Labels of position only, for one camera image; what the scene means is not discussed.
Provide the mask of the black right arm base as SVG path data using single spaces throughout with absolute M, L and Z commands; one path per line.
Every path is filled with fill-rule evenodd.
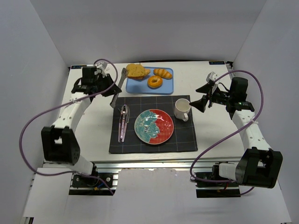
M 219 176 L 219 163 L 212 166 L 209 172 L 195 172 L 197 178 L 213 181 L 227 181 L 227 178 Z M 236 182 L 196 182 L 197 198 L 234 198 L 241 197 L 239 185 Z

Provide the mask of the brown bread slice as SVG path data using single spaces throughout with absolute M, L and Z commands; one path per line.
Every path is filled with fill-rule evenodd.
M 131 63 L 126 66 L 129 78 L 143 77 L 146 75 L 145 68 L 141 64 Z

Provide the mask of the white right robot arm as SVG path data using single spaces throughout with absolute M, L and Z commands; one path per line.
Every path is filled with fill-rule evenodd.
M 218 87 L 217 75 L 210 73 L 207 84 L 198 88 L 196 92 L 203 97 L 190 103 L 201 112 L 212 104 L 226 107 L 231 120 L 237 127 L 244 147 L 244 154 L 239 162 L 219 162 L 213 165 L 212 174 L 208 178 L 194 177 L 197 181 L 209 183 L 236 182 L 239 185 L 273 188 L 282 165 L 283 156 L 274 151 L 264 139 L 258 123 L 253 105 L 246 100 L 248 80 L 234 77 L 230 88 L 221 91 Z

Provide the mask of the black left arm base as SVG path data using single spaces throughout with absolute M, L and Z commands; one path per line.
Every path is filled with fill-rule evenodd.
M 112 196 L 110 190 L 114 193 L 117 188 L 118 174 L 120 170 L 98 168 L 96 174 L 103 181 L 86 178 L 75 174 L 71 178 L 69 195 L 71 196 Z

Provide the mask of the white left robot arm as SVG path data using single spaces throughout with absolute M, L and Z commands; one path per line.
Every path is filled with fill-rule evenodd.
M 121 93 L 128 76 L 127 70 L 122 70 L 120 81 L 116 84 L 105 69 L 104 65 L 84 66 L 82 77 L 73 85 L 68 105 L 50 127 L 41 130 L 45 160 L 62 164 L 79 174 L 95 175 L 94 163 L 80 154 L 75 131 L 85 110 L 97 95 L 112 97 L 110 105 L 114 106 Z

